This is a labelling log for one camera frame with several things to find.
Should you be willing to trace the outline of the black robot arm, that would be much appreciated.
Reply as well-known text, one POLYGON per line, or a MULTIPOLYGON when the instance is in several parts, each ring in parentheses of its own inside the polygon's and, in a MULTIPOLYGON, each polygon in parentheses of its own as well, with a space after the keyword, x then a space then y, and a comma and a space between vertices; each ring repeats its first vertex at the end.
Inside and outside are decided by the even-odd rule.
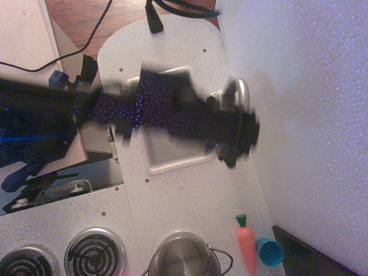
POLYGON ((1 80, 1 156, 7 162, 49 162, 75 128, 89 121, 113 124, 125 139, 145 126, 211 146, 225 144, 230 149, 224 158, 228 167, 248 155, 259 135, 253 113, 214 110, 198 97, 188 74, 143 69, 136 91, 119 95, 1 80))

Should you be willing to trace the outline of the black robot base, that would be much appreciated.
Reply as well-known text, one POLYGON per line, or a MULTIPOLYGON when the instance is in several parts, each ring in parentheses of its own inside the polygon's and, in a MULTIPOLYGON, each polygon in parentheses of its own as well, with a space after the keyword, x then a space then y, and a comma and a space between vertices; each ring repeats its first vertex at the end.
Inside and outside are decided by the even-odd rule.
POLYGON ((70 118, 1 113, 1 167, 62 159, 75 135, 76 127, 70 118))

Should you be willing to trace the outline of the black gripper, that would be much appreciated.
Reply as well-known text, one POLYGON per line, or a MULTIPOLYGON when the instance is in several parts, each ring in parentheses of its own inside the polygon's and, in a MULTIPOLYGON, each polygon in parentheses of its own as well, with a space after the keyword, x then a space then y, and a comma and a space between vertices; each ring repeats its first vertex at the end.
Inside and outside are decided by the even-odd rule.
POLYGON ((248 156, 259 137, 260 123, 254 112, 236 106, 237 85, 234 79, 223 94, 223 110, 215 110, 213 102, 198 99, 198 139, 217 149, 217 157, 228 168, 248 156))

